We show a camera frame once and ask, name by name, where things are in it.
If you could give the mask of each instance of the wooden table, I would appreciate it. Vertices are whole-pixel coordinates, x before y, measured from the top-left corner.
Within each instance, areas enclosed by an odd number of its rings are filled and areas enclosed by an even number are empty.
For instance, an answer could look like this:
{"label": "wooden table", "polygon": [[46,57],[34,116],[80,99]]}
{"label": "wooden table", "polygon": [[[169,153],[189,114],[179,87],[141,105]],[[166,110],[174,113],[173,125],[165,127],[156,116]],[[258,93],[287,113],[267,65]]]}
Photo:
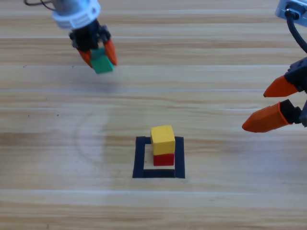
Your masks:
{"label": "wooden table", "polygon": [[[100,3],[119,66],[97,76],[51,11],[0,1],[0,229],[306,230],[306,129],[241,128],[306,56],[278,0]],[[132,179],[160,125],[185,139],[186,179]]]}

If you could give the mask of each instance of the yellow block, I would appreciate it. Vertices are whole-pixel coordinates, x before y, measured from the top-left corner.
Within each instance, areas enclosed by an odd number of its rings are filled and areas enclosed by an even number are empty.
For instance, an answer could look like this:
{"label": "yellow block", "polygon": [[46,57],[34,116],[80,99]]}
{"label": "yellow block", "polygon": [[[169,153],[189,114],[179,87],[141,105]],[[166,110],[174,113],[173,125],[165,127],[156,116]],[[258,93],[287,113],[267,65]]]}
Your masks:
{"label": "yellow block", "polygon": [[175,136],[171,126],[153,127],[151,141],[154,156],[175,152]]}

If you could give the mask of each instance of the red cube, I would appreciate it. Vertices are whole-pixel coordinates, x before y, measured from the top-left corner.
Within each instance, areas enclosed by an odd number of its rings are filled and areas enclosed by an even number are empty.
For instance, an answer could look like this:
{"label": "red cube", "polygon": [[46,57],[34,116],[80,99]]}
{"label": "red cube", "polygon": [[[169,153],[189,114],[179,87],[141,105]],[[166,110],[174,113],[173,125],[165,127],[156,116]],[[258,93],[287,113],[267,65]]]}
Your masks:
{"label": "red cube", "polygon": [[154,166],[173,166],[175,163],[175,154],[163,154],[153,156],[153,165]]}

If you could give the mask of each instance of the green block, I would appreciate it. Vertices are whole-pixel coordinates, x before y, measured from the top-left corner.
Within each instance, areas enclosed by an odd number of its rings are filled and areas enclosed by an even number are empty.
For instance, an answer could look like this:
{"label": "green block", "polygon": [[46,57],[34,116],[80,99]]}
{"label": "green block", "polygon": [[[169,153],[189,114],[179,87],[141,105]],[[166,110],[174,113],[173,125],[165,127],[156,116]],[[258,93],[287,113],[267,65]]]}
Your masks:
{"label": "green block", "polygon": [[114,65],[107,57],[104,48],[92,50],[91,64],[97,74],[111,72],[114,69]]}

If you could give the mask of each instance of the black square outline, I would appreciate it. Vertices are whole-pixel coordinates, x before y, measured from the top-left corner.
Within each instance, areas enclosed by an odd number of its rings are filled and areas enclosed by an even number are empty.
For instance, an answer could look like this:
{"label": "black square outline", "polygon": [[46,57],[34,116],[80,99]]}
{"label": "black square outline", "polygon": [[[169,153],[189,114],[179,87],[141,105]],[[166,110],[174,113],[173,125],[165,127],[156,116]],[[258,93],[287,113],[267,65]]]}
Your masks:
{"label": "black square outline", "polygon": [[175,169],[144,169],[145,145],[150,137],[136,137],[133,178],[186,178],[184,163],[184,139],[175,137]]}

